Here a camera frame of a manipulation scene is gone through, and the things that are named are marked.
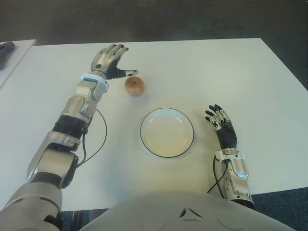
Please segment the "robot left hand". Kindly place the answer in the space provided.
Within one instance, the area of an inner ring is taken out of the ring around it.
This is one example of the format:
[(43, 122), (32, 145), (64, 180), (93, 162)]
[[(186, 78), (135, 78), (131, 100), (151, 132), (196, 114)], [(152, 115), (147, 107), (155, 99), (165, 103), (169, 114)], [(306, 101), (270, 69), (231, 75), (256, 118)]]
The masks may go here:
[(139, 73), (138, 70), (122, 70), (117, 67), (120, 59), (127, 51), (128, 48), (123, 44), (112, 44), (99, 50), (90, 65), (91, 73), (104, 79), (136, 76)]

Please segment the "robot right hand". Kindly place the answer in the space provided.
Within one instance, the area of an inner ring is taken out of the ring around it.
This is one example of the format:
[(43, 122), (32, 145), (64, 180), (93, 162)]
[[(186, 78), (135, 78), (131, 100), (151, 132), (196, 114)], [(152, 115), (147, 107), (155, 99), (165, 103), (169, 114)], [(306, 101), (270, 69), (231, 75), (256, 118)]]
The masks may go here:
[(209, 105), (205, 119), (214, 127), (221, 149), (237, 148), (237, 136), (232, 122), (219, 105)]

